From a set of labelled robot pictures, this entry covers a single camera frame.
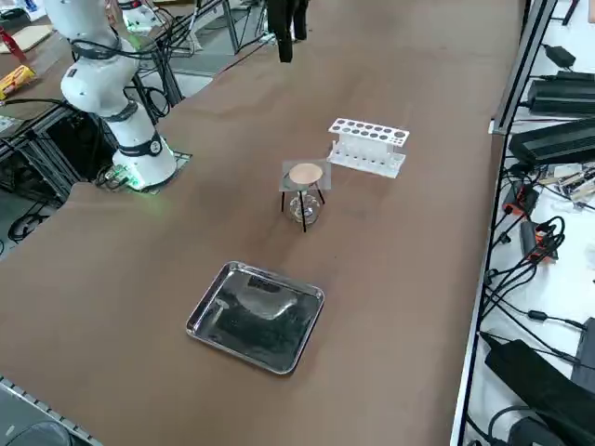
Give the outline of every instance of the black stand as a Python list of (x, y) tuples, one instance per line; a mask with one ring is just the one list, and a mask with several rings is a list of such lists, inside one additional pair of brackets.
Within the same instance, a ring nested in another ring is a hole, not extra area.
[[(322, 191), (320, 190), (320, 188), (318, 187), (318, 183), (314, 183), (314, 186), (316, 187), (316, 190), (318, 191), (318, 195), (320, 196), (320, 201), (323, 202), (323, 204), (326, 204), (326, 201), (324, 200), (324, 196)], [(299, 195), (299, 210), (301, 212), (301, 225), (302, 228), (304, 229), (304, 232), (307, 232), (307, 226), (306, 226), (306, 215), (304, 213), (304, 198), (301, 195), (302, 191), (298, 191), (297, 195)], [(281, 213), (283, 213), (285, 211), (285, 192), (281, 192)]]

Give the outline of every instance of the yellow object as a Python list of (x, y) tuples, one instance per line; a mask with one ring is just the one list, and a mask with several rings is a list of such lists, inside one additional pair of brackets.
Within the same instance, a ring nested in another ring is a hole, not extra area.
[(27, 84), (34, 77), (35, 73), (32, 69), (20, 65), (14, 72), (8, 74), (0, 81), (0, 100), (6, 99), (13, 91)]

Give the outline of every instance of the black cable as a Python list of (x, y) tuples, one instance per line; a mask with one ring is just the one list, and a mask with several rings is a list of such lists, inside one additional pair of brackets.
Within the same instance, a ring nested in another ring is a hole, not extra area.
[(498, 309), (500, 309), (500, 311), (502, 311), (504, 314), (506, 314), (511, 321), (513, 321), (516, 325), (518, 325), (519, 328), (521, 328), (524, 332), (526, 332), (528, 335), (533, 337), (534, 340), (536, 340), (539, 344), (543, 345), (545, 348), (552, 351), (553, 353), (556, 353), (556, 355), (559, 355), (561, 359), (563, 359), (567, 362), (570, 362), (571, 364), (578, 365), (581, 363), (579, 358), (577, 358), (569, 353), (566, 353), (564, 351), (558, 350), (557, 348), (552, 347), (550, 344), (548, 344), (546, 341), (544, 341), (541, 337), (539, 337), (537, 334), (535, 334), (532, 330), (525, 327), (518, 319), (516, 319), (507, 310), (505, 310), (502, 307), (502, 305), (500, 305), (499, 302), (498, 303), (495, 302), (495, 305), (498, 307)]
[(552, 420), (555, 420), (558, 423), (571, 428), (574, 432), (580, 433), (581, 435), (590, 438), (590, 443), (595, 444), (595, 435), (588, 432), (586, 429), (582, 428), (581, 426), (578, 426), (576, 423), (574, 423), (566, 418), (563, 418), (561, 415), (551, 412), (551, 411), (544, 411), (541, 409), (535, 409), (535, 408), (531, 408), (529, 406), (521, 406), (521, 405), (510, 406), (510, 407), (507, 407), (506, 409), (502, 409), (500, 412), (496, 413), (490, 420), (490, 424), (487, 429), (488, 437), (490, 437), (491, 439), (494, 438), (494, 436), (492, 435), (492, 433), (494, 432), (494, 424), (496, 423), (498, 418), (500, 418), (502, 415), (504, 415), (506, 413), (510, 413), (510, 412), (533, 412), (540, 416), (545, 416), (547, 418), (551, 418)]
[[(245, 44), (245, 46), (249, 46), (252, 45), (254, 42), (248, 42), (247, 44)], [(268, 42), (262, 42), (260, 45), (258, 45), (257, 47), (255, 47), (252, 51), (250, 51), (248, 54), (246, 54), (245, 56), (239, 58), (238, 60), (236, 60), (234, 63), (228, 65), (227, 67), (225, 67), (223, 70), (221, 70), (221, 72), (219, 74), (221, 74), (222, 72), (226, 72), (227, 70), (230, 70), (231, 68), (235, 67), (238, 63), (248, 59), (250, 56), (252, 56), (254, 53), (256, 53), (259, 49), (261, 49), (263, 46), (265, 46)]]
[(497, 229), (498, 229), (498, 226), (500, 226), (500, 225), (502, 224), (502, 222), (504, 221), (504, 219), (505, 219), (507, 216), (509, 216), (509, 215), (510, 215), (510, 212), (508, 212), (508, 213), (505, 213), (505, 214), (504, 214), (504, 215), (503, 215), (503, 216), (502, 216), (502, 217), (501, 217), (501, 218), (498, 220), (498, 222), (497, 222), (497, 223), (494, 225), (494, 228), (493, 228), (492, 230), (497, 230)]
[[(41, 207), (37, 211), (34, 212), (33, 211), (34, 208), (36, 206), (38, 206), (39, 204), (41, 204)], [(10, 225), (10, 228), (8, 229), (8, 239), (10, 239), (11, 241), (13, 241), (16, 244), (25, 240), (25, 238), (29, 234), (31, 234), (31, 231), (29, 231), (29, 228), (28, 228), (29, 225), (31, 225), (32, 223), (36, 223), (37, 225), (39, 225), (47, 218), (47, 216), (42, 216), (40, 214), (41, 210), (46, 205), (47, 205), (47, 201), (45, 201), (44, 203), (42, 203), (41, 201), (35, 202), (33, 204), (33, 206), (31, 206), (25, 214), (23, 214), (22, 216), (17, 218), (12, 223), (12, 225)]]
[(585, 331), (588, 329), (587, 326), (584, 323), (580, 323), (577, 321), (573, 321), (572, 319), (565, 319), (565, 318), (558, 318), (555, 316), (549, 316), (548, 313), (546, 313), (545, 311), (539, 311), (536, 309), (529, 309), (527, 311), (520, 309), (518, 307), (516, 307), (515, 305), (512, 305), (508, 300), (506, 300), (503, 296), (497, 295), (496, 293), (494, 293), (494, 291), (492, 290), (492, 288), (490, 288), (489, 285), (485, 286), (488, 290), (490, 290), (491, 296), (496, 296), (498, 297), (498, 301), (503, 303), (504, 305), (506, 305), (507, 307), (510, 307), (512, 309), (514, 309), (517, 313), (521, 313), (524, 316), (526, 316), (527, 318), (529, 318), (531, 321), (539, 321), (539, 322), (544, 322), (544, 321), (558, 321), (558, 322), (563, 322), (566, 323), (568, 325), (572, 325), (573, 327), (577, 328), (578, 330), (582, 330)]
[(77, 110), (71, 104), (66, 102), (65, 100), (58, 100), (58, 99), (50, 99), (50, 98), (16, 98), (16, 99), (5, 99), (0, 101), (0, 107), (4, 107), (6, 105), (15, 105), (15, 104), (26, 104), (28, 102), (45, 102), (49, 104), (58, 105), (60, 107), (64, 107), (72, 112), (79, 113), (80, 110)]
[(93, 165), (95, 164), (97, 150), (99, 149), (99, 145), (102, 142), (103, 142), (103, 123), (101, 122), (101, 120), (97, 120), (97, 134), (95, 135), (95, 140), (93, 142), (93, 150), (91, 151), (91, 157), (89, 158), (89, 164), (86, 168), (87, 181), (91, 181), (91, 171), (93, 170)]
[[(492, 334), (492, 333), (488, 333), (488, 332), (480, 332), (480, 334), (488, 335), (488, 336), (493, 337), (494, 339), (498, 339), (500, 341), (512, 342), (512, 339), (508, 339), (507, 337), (500, 336), (498, 334)], [(529, 347), (531, 350), (533, 350), (537, 353), (543, 353), (544, 355), (550, 355), (550, 356), (553, 356), (554, 358), (558, 358), (559, 360), (566, 360), (565, 356), (560, 356), (559, 354), (554, 353), (552, 351), (544, 350), (542, 348), (535, 348), (535, 347), (531, 347), (531, 346), (527, 346), (527, 347)], [(595, 367), (583, 364), (582, 362), (573, 363), (573, 365), (575, 365), (577, 367), (583, 367), (585, 369), (595, 371)]]
[[(526, 283), (528, 283), (529, 281), (531, 281), (536, 273), (537, 273), (537, 265), (543, 261), (546, 257), (550, 256), (552, 252), (554, 252), (556, 249), (558, 249), (564, 239), (565, 236), (563, 234), (564, 230), (565, 230), (565, 224), (564, 224), (564, 220), (563, 218), (561, 218), (560, 216), (555, 216), (554, 218), (551, 218), (550, 220), (542, 223), (542, 225), (549, 225), (552, 221), (555, 220), (560, 220), (561, 221), (561, 228), (560, 228), (560, 233), (553, 235), (553, 234), (549, 234), (547, 237), (549, 237), (549, 244), (548, 246), (546, 246), (546, 249), (543, 250), (543, 252), (539, 253), (539, 255), (537, 257), (534, 257), (537, 248), (541, 249), (543, 246), (540, 246), (538, 244), (536, 244), (533, 249), (531, 249), (531, 251), (529, 251), (514, 267), (512, 267), (511, 269), (507, 269), (507, 275), (504, 277), (504, 279), (498, 284), (498, 286), (496, 287), (496, 289), (494, 290), (494, 293), (500, 294), (499, 298), (496, 300), (493, 300), (494, 305), (490, 308), (488, 308), (483, 315), (481, 316), (481, 320), (485, 319), (485, 317), (487, 317), (487, 315), (496, 307), (496, 304), (499, 303), (499, 300), (501, 298), (504, 298), (508, 293), (512, 292), (513, 290), (515, 290), (516, 288), (518, 288), (519, 286), (522, 286)], [(522, 271), (517, 274), (514, 277), (510, 277), (515, 271), (517, 270), (521, 270)], [(518, 281), (522, 276), (524, 276), (525, 274), (527, 274), (528, 272), (530, 272), (530, 276), (522, 281), (522, 282), (518, 282), (515, 285), (513, 285), (512, 287), (510, 287), (507, 291), (504, 291), (504, 289), (508, 286), (510, 286), (511, 284), (515, 283), (516, 281)]]
[(498, 235), (498, 238), (496, 239), (496, 241), (492, 243), (492, 245), (490, 246), (490, 249), (494, 249), (499, 243), (503, 243), (509, 237), (509, 233), (519, 223), (521, 223), (521, 220), (523, 220), (524, 218), (525, 218), (525, 214), (519, 216), (516, 220), (514, 220), (512, 222), (512, 224), (506, 230), (503, 230), (502, 232), (500, 232), (500, 235)]
[[(138, 90), (134, 86), (127, 86), (124, 88), (124, 90), (125, 90), (125, 92), (126, 92), (126, 90), (135, 90), (138, 93)], [(161, 95), (164, 98), (165, 106), (162, 109), (160, 109), (157, 106), (153, 97), (151, 96), (151, 93), (158, 93), (159, 95)], [(160, 90), (159, 88), (156, 88), (154, 86), (143, 86), (142, 94), (144, 95), (144, 98), (146, 99), (146, 102), (147, 102), (150, 112), (154, 116), (157, 116), (158, 118), (165, 118), (171, 111), (171, 104), (169, 103), (169, 100), (167, 99), (167, 96), (165, 95), (165, 92), (163, 90)]]
[(465, 417), (465, 420), (467, 421), (467, 423), (469, 423), (471, 427), (473, 427), (473, 430), (475, 430), (475, 432), (477, 432), (480, 435), (480, 437), (482, 437), (488, 443), (490, 442), (490, 438), (488, 437), (488, 435), (485, 432), (483, 432), (479, 426), (477, 426), (477, 424), (471, 419), (471, 416), (468, 413)]

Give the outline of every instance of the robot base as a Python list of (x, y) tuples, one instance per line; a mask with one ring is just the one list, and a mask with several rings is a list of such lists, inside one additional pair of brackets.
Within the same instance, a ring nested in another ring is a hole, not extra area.
[(113, 155), (113, 166), (121, 166), (118, 175), (128, 178), (126, 185), (130, 189), (143, 190), (168, 181), (176, 173), (176, 157), (167, 143), (161, 138), (161, 153), (157, 156), (126, 156), (120, 151)]

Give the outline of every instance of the black power supply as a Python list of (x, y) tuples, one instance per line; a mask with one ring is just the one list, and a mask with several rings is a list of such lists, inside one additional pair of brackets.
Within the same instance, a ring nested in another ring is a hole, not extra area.
[(515, 181), (510, 185), (509, 193), (502, 203), (502, 209), (515, 216), (530, 216), (536, 207), (537, 198), (539, 198), (539, 192), (532, 186)]
[(521, 246), (524, 256), (540, 258), (548, 253), (544, 260), (558, 260), (558, 250), (550, 250), (550, 235), (533, 221), (521, 223)]
[(532, 114), (592, 116), (595, 115), (595, 82), (536, 80), (529, 87), (527, 101), (520, 105), (529, 108)]
[(561, 46), (549, 46), (542, 44), (546, 49), (548, 59), (558, 65), (560, 68), (570, 68), (575, 64), (576, 57), (566, 51)]

